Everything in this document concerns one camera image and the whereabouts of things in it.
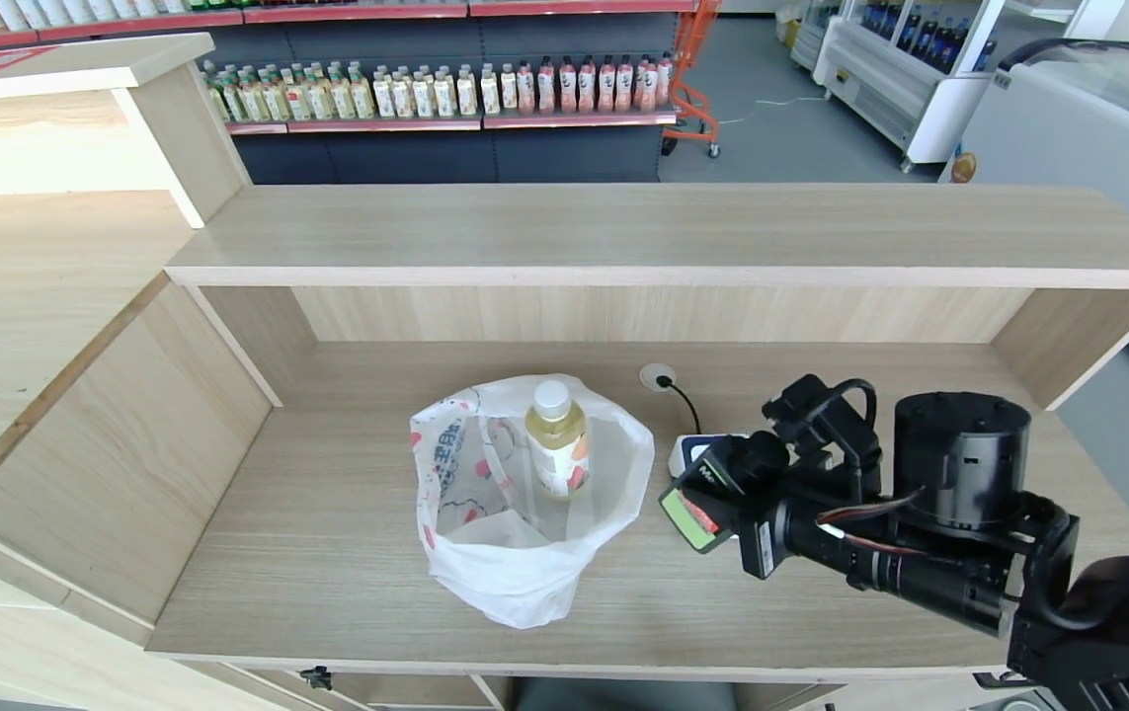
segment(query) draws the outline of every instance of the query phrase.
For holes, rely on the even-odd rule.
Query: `cable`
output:
[[[788,100],[770,100],[765,98],[759,98],[754,100],[754,105],[763,105],[764,107],[789,107],[790,105],[798,103],[798,100],[826,100],[826,98],[822,98],[822,96],[794,96],[794,98],[790,98]],[[753,112],[749,112],[749,115],[742,118],[730,118],[729,121],[726,122],[718,122],[718,124],[719,125],[738,124],[749,121],[749,118],[756,115],[758,112],[756,108],[754,108]]]
[[[902,499],[893,499],[889,501],[877,501],[875,503],[858,503],[855,506],[841,506],[839,509],[831,509],[831,511],[823,511],[822,514],[814,517],[814,523],[816,524],[831,524],[833,521],[861,521],[864,518],[875,518],[881,514],[889,514],[890,511],[896,511],[903,506],[911,503],[916,500],[920,492],[925,491],[925,486],[920,486],[916,491],[903,495]]]
[[[868,539],[868,537],[844,533],[832,524],[817,524],[817,527],[831,536],[839,537],[839,539],[844,541],[846,543],[861,545],[863,548],[881,550],[881,552],[893,553],[894,555],[926,555],[924,550],[907,548],[902,545],[892,545],[881,543],[879,541],[872,541]]]
[[[695,423],[695,433],[704,433],[700,430],[700,415],[695,414],[695,405],[691,404],[691,397],[688,397],[686,393],[682,392],[668,376],[656,376],[656,384],[659,387],[667,387],[669,390],[676,392],[677,396],[682,397],[683,402],[686,402],[686,406],[691,410],[691,421]]]

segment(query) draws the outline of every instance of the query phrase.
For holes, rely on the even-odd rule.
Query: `white bottle cap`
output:
[[[563,420],[570,409],[572,409],[572,396],[568,393],[567,384],[545,381],[533,390],[533,410],[548,422]]]

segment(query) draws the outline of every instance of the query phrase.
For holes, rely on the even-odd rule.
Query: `white plastic bag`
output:
[[[587,415],[590,479],[568,501],[537,485],[525,413],[544,379]],[[647,428],[569,376],[457,392],[411,418],[415,515],[429,573],[491,621],[527,629],[568,615],[581,571],[639,518],[655,446]]]

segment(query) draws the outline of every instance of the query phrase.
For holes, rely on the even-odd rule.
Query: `wooden counter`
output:
[[[193,60],[207,33],[18,53],[0,68],[0,196],[163,190],[203,226],[247,185]]]
[[[654,502],[688,431],[681,402],[637,381],[654,360],[708,431],[761,428],[762,402],[807,372],[875,383],[885,446],[903,395],[1006,396],[1034,414],[1026,489],[1084,519],[1076,565],[1129,553],[1129,509],[1043,411],[1129,339],[1129,212],[1100,194],[434,185],[428,199],[253,187],[167,266],[275,409],[150,652],[324,665],[368,688],[396,675],[948,683],[1001,666],[998,640],[835,572],[791,561],[762,583],[734,550],[691,552]],[[428,577],[402,441],[434,400],[526,372],[619,402],[658,460],[641,517],[601,548],[569,616],[516,631]]]

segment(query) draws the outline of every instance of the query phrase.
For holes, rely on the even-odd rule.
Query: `black cable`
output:
[[[672,379],[668,379],[668,376],[656,376],[656,384],[659,387],[667,387],[669,390],[676,392],[677,396],[682,397],[683,402],[686,402],[686,406],[691,410],[691,421],[695,423],[695,433],[704,433],[700,429],[700,415],[695,414],[695,405],[691,404],[691,397],[688,397],[685,392],[682,392]]]

